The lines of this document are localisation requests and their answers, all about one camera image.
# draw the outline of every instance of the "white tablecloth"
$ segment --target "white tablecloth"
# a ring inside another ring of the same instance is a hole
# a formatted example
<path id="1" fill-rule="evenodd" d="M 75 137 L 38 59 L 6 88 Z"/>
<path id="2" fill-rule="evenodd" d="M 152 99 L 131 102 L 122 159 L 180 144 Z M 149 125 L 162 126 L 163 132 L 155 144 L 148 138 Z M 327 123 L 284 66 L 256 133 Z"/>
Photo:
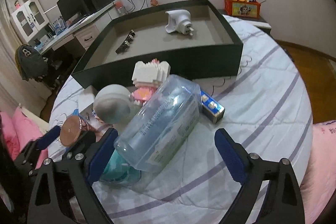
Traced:
<path id="1" fill-rule="evenodd" d="M 312 113 L 305 85 L 296 67 L 267 34 L 247 22 L 225 16 L 244 43 L 237 77 L 195 80 L 226 108 L 213 125 L 201 116 L 174 158 L 157 176 L 142 172 L 139 182 L 115 187 L 95 182 L 100 202 L 114 223 L 218 223 L 240 189 L 214 145 L 214 133 L 225 128 L 234 141 L 264 160 L 288 158 L 301 183 L 312 144 Z M 83 89 L 70 77 L 60 91 L 50 127 L 78 108 Z M 64 147 L 49 147 L 53 159 Z M 248 223 L 255 221 L 266 193 L 261 187 Z"/>

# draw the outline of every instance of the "brown round lid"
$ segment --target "brown round lid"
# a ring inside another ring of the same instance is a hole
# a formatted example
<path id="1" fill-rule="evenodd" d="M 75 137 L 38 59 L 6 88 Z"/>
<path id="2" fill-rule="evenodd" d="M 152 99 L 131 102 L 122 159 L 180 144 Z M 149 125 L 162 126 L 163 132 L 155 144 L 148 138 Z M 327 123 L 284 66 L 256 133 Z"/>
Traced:
<path id="1" fill-rule="evenodd" d="M 76 142 L 82 132 L 82 127 L 83 124 L 79 116 L 72 115 L 67 118 L 60 133 L 61 144 L 69 147 Z"/>

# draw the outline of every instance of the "tablecloth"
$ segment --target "tablecloth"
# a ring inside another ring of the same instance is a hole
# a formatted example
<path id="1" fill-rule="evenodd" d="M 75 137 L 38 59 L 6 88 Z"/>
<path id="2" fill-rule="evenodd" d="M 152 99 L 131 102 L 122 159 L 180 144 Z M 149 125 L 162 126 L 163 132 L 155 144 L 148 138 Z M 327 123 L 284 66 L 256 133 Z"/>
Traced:
<path id="1" fill-rule="evenodd" d="M 114 223 L 218 223 L 240 189 L 214 145 L 218 128 L 225 128 L 247 152 L 264 160 L 288 158 L 301 183 L 312 144 L 312 113 L 305 84 L 270 36 L 240 19 L 225 18 L 244 44 L 239 74 L 195 80 L 226 108 L 223 119 L 214 125 L 201 116 L 158 175 L 142 172 L 139 182 L 123 187 L 95 182 L 92 187 Z M 70 76 L 56 98 L 50 127 L 62 124 L 78 108 L 82 90 Z M 63 152 L 57 140 L 49 147 L 52 159 L 59 159 Z M 264 182 L 247 223 L 255 221 L 266 186 Z"/>

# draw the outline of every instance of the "metal screw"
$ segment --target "metal screw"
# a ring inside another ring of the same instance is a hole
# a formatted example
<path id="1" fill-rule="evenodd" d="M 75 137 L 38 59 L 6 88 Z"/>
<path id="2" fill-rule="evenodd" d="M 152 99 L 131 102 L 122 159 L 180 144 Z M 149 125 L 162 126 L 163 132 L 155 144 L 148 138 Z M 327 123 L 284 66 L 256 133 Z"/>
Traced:
<path id="1" fill-rule="evenodd" d="M 290 161 L 288 159 L 282 159 L 281 160 L 284 165 L 289 165 Z"/>
<path id="2" fill-rule="evenodd" d="M 43 161 L 43 164 L 44 165 L 48 165 L 49 163 L 51 163 L 51 159 L 50 158 L 47 158 Z"/>
<path id="3" fill-rule="evenodd" d="M 75 156 L 76 160 L 81 160 L 82 158 L 84 158 L 84 155 L 82 153 L 79 153 Z"/>
<path id="4" fill-rule="evenodd" d="M 250 157 L 253 160 L 257 160 L 259 158 L 259 155 L 257 153 L 250 153 Z"/>

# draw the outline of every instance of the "pink pillow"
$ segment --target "pink pillow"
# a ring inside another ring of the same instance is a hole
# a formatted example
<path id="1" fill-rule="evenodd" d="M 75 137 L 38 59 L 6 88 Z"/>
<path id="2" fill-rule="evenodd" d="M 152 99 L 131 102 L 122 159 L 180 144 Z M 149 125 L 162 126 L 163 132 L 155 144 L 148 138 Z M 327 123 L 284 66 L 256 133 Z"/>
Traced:
<path id="1" fill-rule="evenodd" d="M 0 112 L 3 137 L 6 141 L 8 153 L 15 160 L 20 153 L 20 143 L 14 129 L 12 119 L 6 112 Z"/>
<path id="2" fill-rule="evenodd" d="M 36 140 L 42 136 L 39 127 L 31 119 L 26 117 L 19 107 L 17 107 L 14 112 L 12 122 L 20 143 L 20 150 L 22 150 L 30 140 Z M 36 169 L 40 168 L 44 159 L 47 157 L 48 149 L 42 150 L 36 164 Z"/>
<path id="3" fill-rule="evenodd" d="M 313 125 L 308 167 L 300 186 L 305 223 L 312 224 L 336 189 L 336 121 Z"/>

